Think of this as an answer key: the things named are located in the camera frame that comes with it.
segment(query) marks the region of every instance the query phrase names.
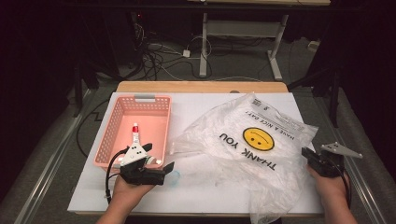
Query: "table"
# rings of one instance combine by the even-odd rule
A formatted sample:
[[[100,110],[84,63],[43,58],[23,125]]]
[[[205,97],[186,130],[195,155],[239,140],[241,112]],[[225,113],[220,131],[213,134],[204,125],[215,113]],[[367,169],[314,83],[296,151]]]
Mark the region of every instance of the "table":
[[[207,0],[208,3],[226,3],[226,4],[256,4],[256,5],[301,5],[301,6],[328,6],[330,0],[256,0],[256,1],[242,1],[242,0]],[[269,63],[271,65],[274,79],[281,81],[283,79],[280,74],[279,66],[276,62],[276,53],[282,40],[283,32],[286,28],[289,15],[283,15],[280,22],[258,22],[258,21],[219,21],[209,20],[207,13],[204,13],[203,27],[202,27],[202,49],[200,61],[200,77],[206,77],[206,63],[209,55],[206,47],[209,43],[207,41],[208,35],[226,35],[226,36],[253,36],[253,37],[274,37],[275,44],[272,50],[267,51]]]
[[[297,104],[285,84],[278,82],[202,82],[202,81],[158,81],[158,82],[121,82],[117,94],[126,92],[163,93],[172,97],[171,123],[168,140],[178,136],[201,114],[221,103],[228,102],[244,93],[255,91],[263,99],[280,111],[287,112],[295,119],[302,120]],[[105,195],[106,172],[93,165],[93,158],[105,130],[106,120],[96,136],[90,155],[81,173],[68,211],[77,214],[101,214],[107,208]],[[192,216],[192,217],[248,217],[248,192],[241,188],[224,188],[213,183],[210,177],[199,186],[185,187],[186,183],[175,182],[188,166],[200,165],[201,172],[210,174],[210,167],[204,166],[200,155],[180,157],[174,154],[165,158],[165,163],[175,161],[175,170],[165,178],[163,186],[148,193],[134,209],[134,215],[150,216]],[[112,178],[110,188],[114,186]],[[315,190],[315,181],[309,178],[302,197],[287,216],[320,216],[323,211]]]

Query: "dark background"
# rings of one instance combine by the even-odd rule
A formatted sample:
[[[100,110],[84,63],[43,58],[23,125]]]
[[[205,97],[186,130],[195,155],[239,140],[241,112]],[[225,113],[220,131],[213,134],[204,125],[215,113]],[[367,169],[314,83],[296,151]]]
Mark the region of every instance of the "dark background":
[[[361,2],[350,0],[343,4],[356,6]],[[304,36],[322,40],[308,75],[323,67],[340,69],[341,87],[377,154],[395,178],[396,20],[390,0],[369,4],[361,14],[291,15],[284,39],[293,41]],[[187,43],[202,28],[199,13],[142,15],[145,28],[181,43]],[[244,15],[243,19],[268,17]],[[172,27],[165,26],[170,22]],[[98,67],[92,68],[88,62],[116,76],[118,65],[133,61],[136,52],[125,48],[133,45],[125,14],[90,11],[81,17],[77,11],[49,0],[1,3],[0,31],[0,163],[5,171],[2,200],[41,136],[69,104],[67,94],[74,85],[76,65],[80,65],[87,85],[97,88],[94,72]],[[319,78],[311,84],[328,87],[331,81]]]

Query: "desk leg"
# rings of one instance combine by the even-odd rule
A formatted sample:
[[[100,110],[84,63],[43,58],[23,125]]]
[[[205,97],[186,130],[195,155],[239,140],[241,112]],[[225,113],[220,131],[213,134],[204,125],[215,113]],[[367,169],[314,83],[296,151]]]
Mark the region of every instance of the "desk leg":
[[[206,77],[206,66],[207,66],[207,51],[206,51],[206,38],[207,38],[207,13],[204,13],[204,19],[202,23],[202,50],[201,50],[201,61],[199,66],[199,76]]]
[[[276,62],[276,53],[277,50],[279,49],[280,41],[282,40],[282,35],[283,32],[285,31],[286,28],[286,22],[288,21],[289,15],[284,15],[282,17],[282,22],[279,24],[279,28],[277,29],[276,33],[276,39],[275,39],[275,45],[273,50],[268,50],[268,60],[270,61],[271,68],[273,70],[274,78],[276,81],[281,81],[282,75],[280,74],[279,66],[277,65]]]

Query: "black device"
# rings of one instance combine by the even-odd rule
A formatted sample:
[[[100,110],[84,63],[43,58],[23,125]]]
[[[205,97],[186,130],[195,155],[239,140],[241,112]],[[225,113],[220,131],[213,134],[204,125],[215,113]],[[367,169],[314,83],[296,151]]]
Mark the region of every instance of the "black device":
[[[133,185],[163,185],[165,176],[173,171],[174,162],[167,164],[162,169],[149,169],[146,167],[149,159],[148,151],[152,149],[152,144],[148,143],[140,146],[138,142],[134,142],[130,147],[119,151],[111,159],[106,173],[106,198],[108,203],[111,202],[110,189],[108,180],[111,178],[110,170],[114,160],[121,154],[125,154],[120,164],[120,175],[125,182]]]
[[[302,155],[308,159],[308,164],[321,176],[337,177],[344,173],[344,156],[363,158],[363,156],[337,142],[322,145],[316,152],[308,147],[302,148]]]

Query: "human hand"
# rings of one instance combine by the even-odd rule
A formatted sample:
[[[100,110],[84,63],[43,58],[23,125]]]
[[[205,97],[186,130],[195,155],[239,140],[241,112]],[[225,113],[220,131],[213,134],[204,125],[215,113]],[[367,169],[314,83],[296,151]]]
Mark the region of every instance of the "human hand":
[[[333,178],[323,177],[309,165],[306,165],[306,168],[309,174],[311,174],[316,180],[317,191],[322,201],[328,201],[335,197],[347,198],[346,187],[341,176]],[[347,175],[344,175],[344,177],[346,178],[346,182],[349,187],[349,178]]]
[[[121,176],[117,176],[111,202],[97,223],[124,223],[132,209],[154,187],[154,185],[131,185]]]
[[[324,208],[325,223],[358,223],[349,210],[347,204],[347,190],[342,177],[323,177],[309,165],[306,165],[306,169],[316,180],[317,191],[321,197],[321,203]],[[349,178],[347,175],[344,175],[344,177],[349,187]]]

